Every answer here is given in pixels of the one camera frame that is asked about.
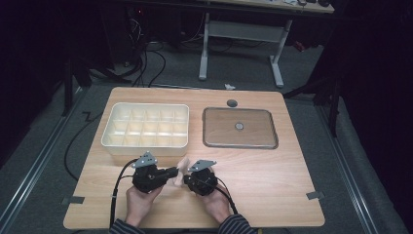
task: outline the striped sleeve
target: striped sleeve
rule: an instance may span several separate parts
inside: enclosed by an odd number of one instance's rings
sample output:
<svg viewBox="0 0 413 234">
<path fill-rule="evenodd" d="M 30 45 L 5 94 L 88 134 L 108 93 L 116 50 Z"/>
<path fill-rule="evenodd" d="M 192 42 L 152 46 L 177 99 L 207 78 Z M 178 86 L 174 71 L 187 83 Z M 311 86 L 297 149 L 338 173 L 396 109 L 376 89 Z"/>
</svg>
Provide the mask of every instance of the striped sleeve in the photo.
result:
<svg viewBox="0 0 413 234">
<path fill-rule="evenodd" d="M 241 214 L 233 214 L 221 223 L 218 234 L 256 234 Z"/>
<path fill-rule="evenodd" d="M 137 229 L 134 226 L 131 226 L 119 218 L 113 223 L 112 227 L 109 230 L 110 234 L 145 234 L 144 231 Z"/>
</svg>

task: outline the wooden table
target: wooden table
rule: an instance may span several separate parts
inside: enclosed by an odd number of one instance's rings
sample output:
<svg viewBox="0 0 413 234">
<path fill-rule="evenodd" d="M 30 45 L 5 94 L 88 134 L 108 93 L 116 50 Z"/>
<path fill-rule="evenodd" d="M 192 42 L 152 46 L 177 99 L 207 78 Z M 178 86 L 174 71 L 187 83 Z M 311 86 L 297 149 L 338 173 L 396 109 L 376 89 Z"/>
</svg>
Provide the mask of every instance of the wooden table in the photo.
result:
<svg viewBox="0 0 413 234">
<path fill-rule="evenodd" d="M 277 149 L 212 148 L 203 144 L 202 114 L 206 107 L 227 107 L 235 99 L 238 108 L 266 109 L 273 115 L 279 137 Z M 73 196 L 85 197 L 83 204 L 70 204 L 64 226 L 69 229 L 108 228 L 111 194 L 116 179 L 132 156 L 112 156 L 100 140 L 112 106 L 117 102 L 183 103 L 189 106 L 190 165 L 199 159 L 214 160 L 216 175 L 228 186 L 237 209 L 253 227 L 321 226 L 324 216 L 314 192 L 306 162 L 294 132 L 283 97 L 276 92 L 177 90 L 156 88 L 115 88 L 96 131 Z M 175 166 L 176 158 L 157 157 L 159 167 Z M 132 175 L 133 169 L 125 175 Z M 116 217 L 126 216 L 126 190 L 131 179 L 119 187 Z M 155 200 L 143 228 L 211 228 L 217 223 L 207 215 L 201 202 L 187 186 L 171 181 Z"/>
</svg>

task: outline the plastic storage tray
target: plastic storage tray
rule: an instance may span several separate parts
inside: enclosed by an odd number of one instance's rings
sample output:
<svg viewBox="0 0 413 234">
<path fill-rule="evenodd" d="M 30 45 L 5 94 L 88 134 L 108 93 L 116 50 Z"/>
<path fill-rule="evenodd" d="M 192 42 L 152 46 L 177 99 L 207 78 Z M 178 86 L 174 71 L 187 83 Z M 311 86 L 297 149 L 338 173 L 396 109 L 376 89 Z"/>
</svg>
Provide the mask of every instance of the plastic storage tray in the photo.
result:
<svg viewBox="0 0 413 234">
<path fill-rule="evenodd" d="M 101 143 L 112 155 L 183 156 L 189 107 L 184 104 L 116 103 Z"/>
</svg>

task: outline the metal bracket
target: metal bracket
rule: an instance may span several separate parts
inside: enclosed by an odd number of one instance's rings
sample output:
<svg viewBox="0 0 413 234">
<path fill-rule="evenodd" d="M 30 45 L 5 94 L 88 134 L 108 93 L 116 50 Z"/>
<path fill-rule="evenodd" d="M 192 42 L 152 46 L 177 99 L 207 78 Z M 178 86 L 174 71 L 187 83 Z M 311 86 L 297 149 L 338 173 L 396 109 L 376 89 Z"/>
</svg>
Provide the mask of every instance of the metal bracket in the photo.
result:
<svg viewBox="0 0 413 234">
<path fill-rule="evenodd" d="M 158 160 L 149 152 L 147 151 L 144 153 L 140 158 L 136 160 L 134 164 L 131 166 L 136 169 L 136 168 L 143 168 L 146 166 L 154 165 L 157 164 Z"/>
<path fill-rule="evenodd" d="M 191 168 L 188 169 L 188 172 L 199 172 L 205 168 L 209 168 L 212 165 L 215 165 L 216 161 L 209 160 L 198 160 Z"/>
</svg>

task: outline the person's right hand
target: person's right hand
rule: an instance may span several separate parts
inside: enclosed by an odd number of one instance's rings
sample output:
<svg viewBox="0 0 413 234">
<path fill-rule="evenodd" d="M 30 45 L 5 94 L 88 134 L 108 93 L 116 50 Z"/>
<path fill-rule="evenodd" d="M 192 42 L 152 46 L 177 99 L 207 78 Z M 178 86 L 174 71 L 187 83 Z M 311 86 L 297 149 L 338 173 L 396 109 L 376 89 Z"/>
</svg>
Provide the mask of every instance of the person's right hand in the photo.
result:
<svg viewBox="0 0 413 234">
<path fill-rule="evenodd" d="M 226 192 L 225 189 L 220 184 L 217 185 L 222 191 Z M 228 199 L 218 190 L 214 189 L 212 193 L 207 196 L 201 196 L 197 194 L 206 209 L 206 212 L 211 215 L 215 220 L 221 224 L 225 219 L 230 216 L 230 203 Z"/>
</svg>

